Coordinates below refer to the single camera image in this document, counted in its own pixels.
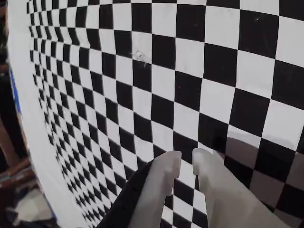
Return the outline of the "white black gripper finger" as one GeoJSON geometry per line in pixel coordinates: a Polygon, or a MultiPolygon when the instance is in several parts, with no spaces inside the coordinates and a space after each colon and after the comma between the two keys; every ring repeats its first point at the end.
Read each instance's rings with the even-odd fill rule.
{"type": "Polygon", "coordinates": [[[167,196],[179,177],[181,152],[169,151],[133,173],[99,228],[158,228],[167,196]]]}

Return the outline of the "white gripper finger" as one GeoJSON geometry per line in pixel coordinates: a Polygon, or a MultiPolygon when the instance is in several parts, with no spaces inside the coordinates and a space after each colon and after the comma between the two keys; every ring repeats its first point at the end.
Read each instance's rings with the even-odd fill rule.
{"type": "Polygon", "coordinates": [[[192,151],[193,173],[205,195],[210,228],[286,228],[216,157],[196,148],[192,151]]]}

